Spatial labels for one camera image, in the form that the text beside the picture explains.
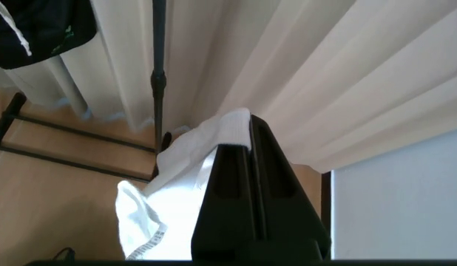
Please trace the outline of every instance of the beige curtain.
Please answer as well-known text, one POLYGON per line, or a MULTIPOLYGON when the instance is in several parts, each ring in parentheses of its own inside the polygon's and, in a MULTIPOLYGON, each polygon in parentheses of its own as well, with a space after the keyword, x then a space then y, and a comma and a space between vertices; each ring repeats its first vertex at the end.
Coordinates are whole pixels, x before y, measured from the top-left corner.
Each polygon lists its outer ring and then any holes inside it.
MULTIPOLYGON (((92 0, 100 32, 7 74, 29 99, 152 121, 152 7, 92 0)), ((457 0, 168 1, 164 127, 246 106, 320 172, 457 129, 457 0)))

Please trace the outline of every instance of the black fabric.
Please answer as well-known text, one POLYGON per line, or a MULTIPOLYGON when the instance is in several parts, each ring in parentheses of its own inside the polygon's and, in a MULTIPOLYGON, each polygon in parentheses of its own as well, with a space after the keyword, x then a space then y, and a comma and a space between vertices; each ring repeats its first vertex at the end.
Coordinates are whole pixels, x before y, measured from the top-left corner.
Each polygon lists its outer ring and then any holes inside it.
POLYGON ((90 41, 97 33, 89 0, 1 0, 30 43, 31 56, 0 16, 0 67, 46 60, 90 41))

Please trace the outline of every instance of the white drawstring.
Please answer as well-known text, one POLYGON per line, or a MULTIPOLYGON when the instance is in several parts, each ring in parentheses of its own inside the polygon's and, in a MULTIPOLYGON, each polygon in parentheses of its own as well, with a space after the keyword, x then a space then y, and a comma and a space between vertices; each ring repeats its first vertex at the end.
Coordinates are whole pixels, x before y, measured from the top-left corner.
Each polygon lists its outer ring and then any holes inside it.
POLYGON ((27 39, 24 38, 23 33, 21 33, 21 31, 16 27, 13 17, 10 15, 10 13, 8 12, 8 9, 5 7, 5 5, 2 4, 1 2, 0 2, 0 16, 5 20, 5 22, 7 22, 7 24, 15 32, 16 36, 20 40, 20 44, 27 51, 27 55, 31 56, 32 53, 30 51, 30 44, 28 43, 27 39))

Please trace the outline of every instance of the white wall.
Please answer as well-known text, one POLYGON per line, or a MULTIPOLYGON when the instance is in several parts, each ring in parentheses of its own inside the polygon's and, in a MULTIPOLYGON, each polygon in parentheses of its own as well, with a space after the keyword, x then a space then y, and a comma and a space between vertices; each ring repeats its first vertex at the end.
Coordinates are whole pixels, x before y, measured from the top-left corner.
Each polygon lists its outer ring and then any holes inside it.
POLYGON ((457 258, 457 131, 334 172, 335 259, 457 258))

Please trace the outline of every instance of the floor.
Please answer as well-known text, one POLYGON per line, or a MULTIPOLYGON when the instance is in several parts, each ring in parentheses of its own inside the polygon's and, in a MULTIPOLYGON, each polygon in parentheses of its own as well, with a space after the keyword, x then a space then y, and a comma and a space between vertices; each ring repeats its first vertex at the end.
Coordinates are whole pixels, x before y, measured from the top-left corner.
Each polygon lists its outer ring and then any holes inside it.
MULTIPOLYGON (((0 112, 13 94, 0 92, 0 112)), ((153 146, 153 128, 132 133, 124 121, 81 121, 64 107, 26 103, 22 114, 153 146)), ((148 178, 155 156, 113 143, 15 121, 3 144, 148 178)), ((320 214, 320 174, 293 166, 320 214)), ((70 246, 78 259, 123 259, 115 216, 118 177, 0 151, 0 265, 52 258, 70 246)), ((143 183, 134 184, 144 187, 143 183)))

